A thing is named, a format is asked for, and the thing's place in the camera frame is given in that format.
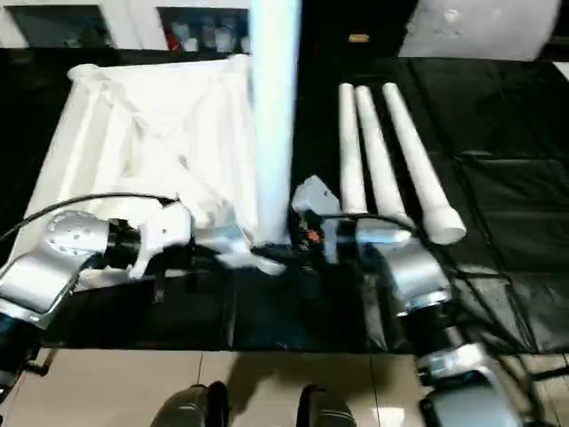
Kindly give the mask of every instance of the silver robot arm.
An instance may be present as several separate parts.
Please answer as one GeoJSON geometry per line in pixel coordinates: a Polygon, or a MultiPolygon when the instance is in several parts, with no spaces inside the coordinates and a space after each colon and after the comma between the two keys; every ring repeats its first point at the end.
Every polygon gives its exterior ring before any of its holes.
{"type": "Polygon", "coordinates": [[[450,283],[437,259],[410,230],[343,214],[317,177],[297,188],[293,209],[303,221],[313,214],[320,218],[321,249],[329,263],[356,262],[389,284],[418,376],[433,388],[421,402],[428,427],[524,425],[496,362],[456,324],[450,283]]]}
{"type": "Polygon", "coordinates": [[[56,214],[36,247],[0,271],[0,401],[82,270],[132,266],[129,276],[140,278],[154,255],[191,238],[191,214],[181,203],[163,207],[138,230],[89,213],[56,214]]]}

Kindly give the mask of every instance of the white foam roller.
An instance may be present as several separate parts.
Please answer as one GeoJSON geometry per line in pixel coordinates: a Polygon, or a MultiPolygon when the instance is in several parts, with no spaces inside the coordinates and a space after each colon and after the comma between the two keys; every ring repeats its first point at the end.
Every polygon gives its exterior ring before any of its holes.
{"type": "Polygon", "coordinates": [[[344,212],[367,212],[354,86],[348,83],[340,85],[340,186],[344,212]]]}
{"type": "Polygon", "coordinates": [[[253,120],[259,240],[285,237],[293,157],[301,0],[252,0],[253,120]]]}
{"type": "Polygon", "coordinates": [[[461,216],[446,198],[405,105],[403,95],[394,83],[385,84],[383,94],[405,156],[407,169],[421,203],[425,231],[430,240],[439,245],[458,242],[466,234],[466,228],[461,216]]]}
{"type": "Polygon", "coordinates": [[[407,223],[412,221],[405,213],[393,173],[389,152],[383,140],[380,120],[373,105],[372,93],[367,86],[356,88],[357,112],[364,131],[367,165],[372,176],[373,195],[378,214],[395,217],[407,223]]]}

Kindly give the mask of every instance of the black tablecloth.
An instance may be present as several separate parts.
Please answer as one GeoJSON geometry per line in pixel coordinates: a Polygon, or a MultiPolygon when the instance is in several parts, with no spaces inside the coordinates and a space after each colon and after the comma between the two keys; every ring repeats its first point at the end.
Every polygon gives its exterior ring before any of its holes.
{"type": "MultiPolygon", "coordinates": [[[[23,214],[67,98],[66,71],[197,60],[171,52],[0,50],[4,154],[0,221],[23,214]]],[[[337,89],[369,85],[405,205],[421,220],[381,97],[399,84],[447,196],[468,234],[449,253],[517,342],[505,351],[569,351],[569,84],[548,63],[366,59],[300,64],[292,188],[311,174],[339,194],[337,89]]],[[[366,171],[368,197],[372,195],[366,171]]],[[[0,244],[9,253],[12,242],[0,244]]],[[[457,284],[465,288],[460,280],[457,284]]],[[[153,304],[150,282],[74,294],[45,338],[51,346],[120,349],[405,351],[382,286],[370,339],[361,280],[348,270],[196,270],[169,279],[153,304]]],[[[469,292],[463,298],[480,311],[469,292]]]]}

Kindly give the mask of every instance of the black cable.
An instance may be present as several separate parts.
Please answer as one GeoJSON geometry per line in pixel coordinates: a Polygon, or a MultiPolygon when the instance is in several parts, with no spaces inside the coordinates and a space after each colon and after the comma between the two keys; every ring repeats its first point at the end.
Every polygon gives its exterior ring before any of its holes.
{"type": "Polygon", "coordinates": [[[169,205],[176,201],[168,197],[157,196],[154,194],[131,193],[131,192],[99,193],[99,194],[88,194],[86,196],[72,197],[67,200],[54,203],[53,205],[49,205],[44,209],[41,209],[40,211],[33,213],[30,216],[24,218],[23,220],[15,224],[13,227],[11,227],[9,230],[7,230],[2,236],[0,236],[0,242],[7,239],[11,234],[17,232],[19,229],[26,227],[31,222],[49,214],[50,212],[61,209],[62,207],[74,205],[76,203],[86,202],[88,200],[100,199],[100,198],[124,198],[124,197],[150,198],[157,200],[158,202],[160,202],[161,205],[169,205]]]}
{"type": "Polygon", "coordinates": [[[381,221],[385,221],[385,222],[390,222],[392,224],[395,224],[397,226],[399,226],[401,229],[406,230],[406,231],[411,231],[414,232],[417,229],[406,223],[403,222],[401,220],[398,220],[396,218],[393,218],[391,216],[385,216],[385,215],[379,215],[376,213],[332,213],[332,214],[328,214],[328,215],[319,215],[320,218],[325,219],[325,220],[329,220],[329,219],[349,219],[349,220],[363,220],[363,219],[370,219],[370,220],[381,220],[381,221]]]}

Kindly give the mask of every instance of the tile floor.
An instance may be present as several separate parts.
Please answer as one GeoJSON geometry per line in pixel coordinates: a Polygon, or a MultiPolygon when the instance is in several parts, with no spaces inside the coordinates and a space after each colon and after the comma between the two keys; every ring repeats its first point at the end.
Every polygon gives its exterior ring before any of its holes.
{"type": "MultiPolygon", "coordinates": [[[[533,369],[563,356],[528,357],[533,369]]],[[[222,380],[233,426],[293,427],[303,387],[324,385],[347,400],[360,427],[421,427],[424,395],[410,357],[199,351],[60,350],[45,378],[25,375],[0,407],[4,426],[150,426],[174,393],[222,380]]],[[[540,384],[548,421],[569,424],[569,380],[540,384]]]]}

